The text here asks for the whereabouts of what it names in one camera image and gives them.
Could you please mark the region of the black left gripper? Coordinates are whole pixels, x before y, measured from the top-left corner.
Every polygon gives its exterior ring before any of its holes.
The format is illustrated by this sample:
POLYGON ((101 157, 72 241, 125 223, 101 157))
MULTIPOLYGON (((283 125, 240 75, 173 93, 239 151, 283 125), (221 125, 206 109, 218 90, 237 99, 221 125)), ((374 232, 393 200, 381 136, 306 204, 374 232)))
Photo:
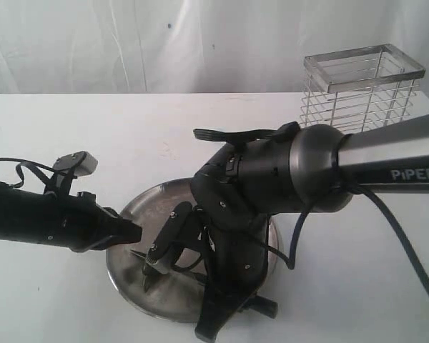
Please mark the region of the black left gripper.
POLYGON ((67 232, 67 246, 77 253, 142 240, 139 225, 121 218, 113 209, 99 206, 94 194, 67 197, 67 232))

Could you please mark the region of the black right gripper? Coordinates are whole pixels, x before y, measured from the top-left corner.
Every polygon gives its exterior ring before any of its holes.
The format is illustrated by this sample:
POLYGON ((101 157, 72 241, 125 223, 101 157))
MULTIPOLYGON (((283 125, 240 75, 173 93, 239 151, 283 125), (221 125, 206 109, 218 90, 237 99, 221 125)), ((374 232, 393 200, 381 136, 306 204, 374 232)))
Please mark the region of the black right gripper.
POLYGON ((198 217, 203 228, 207 282, 196 337, 216 339, 245 303, 247 309, 275 318, 277 302, 255 296, 267 276, 268 217, 259 214, 243 227, 223 225, 208 214, 198 217))

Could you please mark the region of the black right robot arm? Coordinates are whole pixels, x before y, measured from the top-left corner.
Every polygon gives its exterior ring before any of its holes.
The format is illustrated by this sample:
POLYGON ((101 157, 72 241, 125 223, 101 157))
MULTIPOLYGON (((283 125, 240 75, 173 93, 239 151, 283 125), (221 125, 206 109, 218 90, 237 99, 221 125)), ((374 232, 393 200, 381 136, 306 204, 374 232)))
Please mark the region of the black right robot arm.
POLYGON ((429 114, 355 134, 327 124, 290 122, 276 130, 221 132, 195 129, 222 148, 192 177, 202 213, 202 255, 207 271, 195 334, 214 342, 238 311, 275 315, 277 305, 257 296, 267 273, 270 217, 296 213, 290 250, 295 267, 307 215, 341 210, 355 194, 370 199, 399 239, 429 297, 429 276, 381 193, 429 193, 429 114))

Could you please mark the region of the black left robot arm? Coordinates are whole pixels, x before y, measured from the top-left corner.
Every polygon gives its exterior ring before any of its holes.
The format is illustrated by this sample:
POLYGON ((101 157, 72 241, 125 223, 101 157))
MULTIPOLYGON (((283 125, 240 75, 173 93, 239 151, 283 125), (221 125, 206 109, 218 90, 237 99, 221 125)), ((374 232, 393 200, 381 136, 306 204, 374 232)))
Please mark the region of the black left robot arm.
POLYGON ((96 203, 96 196, 36 194, 0 182, 0 240, 102 251, 140 242, 142 228, 96 203))

